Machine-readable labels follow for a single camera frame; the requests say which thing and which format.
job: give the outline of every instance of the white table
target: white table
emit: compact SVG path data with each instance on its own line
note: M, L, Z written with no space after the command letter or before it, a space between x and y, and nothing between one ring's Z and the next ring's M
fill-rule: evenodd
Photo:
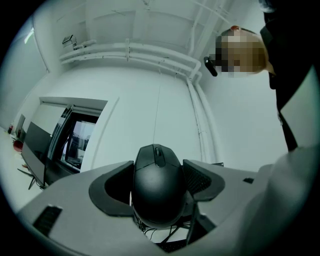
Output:
M32 178L17 170L28 172L24 163L21 153L14 150L12 137L0 127L0 183L14 213L42 192L37 184L28 190Z

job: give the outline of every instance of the computer monitor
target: computer monitor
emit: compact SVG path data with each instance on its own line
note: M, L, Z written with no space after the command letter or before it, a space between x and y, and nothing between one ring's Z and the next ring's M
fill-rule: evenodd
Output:
M39 126L30 123L25 135L22 157L39 185L45 185L46 161L51 135Z

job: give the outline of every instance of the ear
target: ear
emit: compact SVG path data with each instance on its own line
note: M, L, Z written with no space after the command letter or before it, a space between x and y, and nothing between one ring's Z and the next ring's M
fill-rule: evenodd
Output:
M231 29L232 31L235 31L235 30L239 30L240 27L237 26L237 25L233 25L233 26L230 27L230 29Z

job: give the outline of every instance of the monitor screen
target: monitor screen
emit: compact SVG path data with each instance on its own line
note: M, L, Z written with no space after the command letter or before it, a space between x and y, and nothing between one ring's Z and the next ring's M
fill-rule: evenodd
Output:
M45 165L50 140L51 135L48 132L33 122L30 123L23 143L22 157L42 186L45 184Z

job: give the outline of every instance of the fluorescent light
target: fluorescent light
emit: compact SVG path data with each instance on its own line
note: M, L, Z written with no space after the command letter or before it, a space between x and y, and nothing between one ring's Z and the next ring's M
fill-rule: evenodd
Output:
M26 44L28 42L29 37L31 37L31 35L34 33L34 31L35 31L34 28L31 28L29 34L24 39L24 44Z

